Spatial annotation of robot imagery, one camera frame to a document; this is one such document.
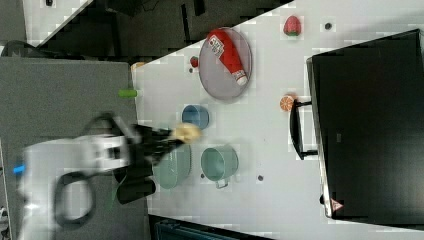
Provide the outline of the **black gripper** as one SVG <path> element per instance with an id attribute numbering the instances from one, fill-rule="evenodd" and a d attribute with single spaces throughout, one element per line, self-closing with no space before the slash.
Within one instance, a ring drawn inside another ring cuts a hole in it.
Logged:
<path id="1" fill-rule="evenodd" d="M 129 145 L 132 167 L 155 166 L 165 155 L 184 145 L 183 141 L 173 139 L 174 133 L 170 129 L 133 124 L 132 130 L 138 137 L 135 143 Z"/>

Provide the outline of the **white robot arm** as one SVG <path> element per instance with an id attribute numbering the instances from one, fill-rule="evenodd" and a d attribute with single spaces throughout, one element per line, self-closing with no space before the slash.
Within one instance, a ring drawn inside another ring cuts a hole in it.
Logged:
<path id="1" fill-rule="evenodd" d="M 23 150 L 20 192 L 25 205 L 18 240 L 53 240 L 57 230 L 86 225 L 96 208 L 92 182 L 96 176 L 111 173 L 115 177 L 122 204 L 153 194 L 153 168 L 164 156 L 199 137 L 199 129 L 190 124 L 179 124 L 172 130 L 154 129 L 127 125 L 109 112 L 92 119 L 85 129 L 89 131 L 101 121 L 108 124 L 107 133 L 45 141 Z M 91 204 L 86 213 L 72 217 L 65 190 L 75 183 L 87 186 Z"/>

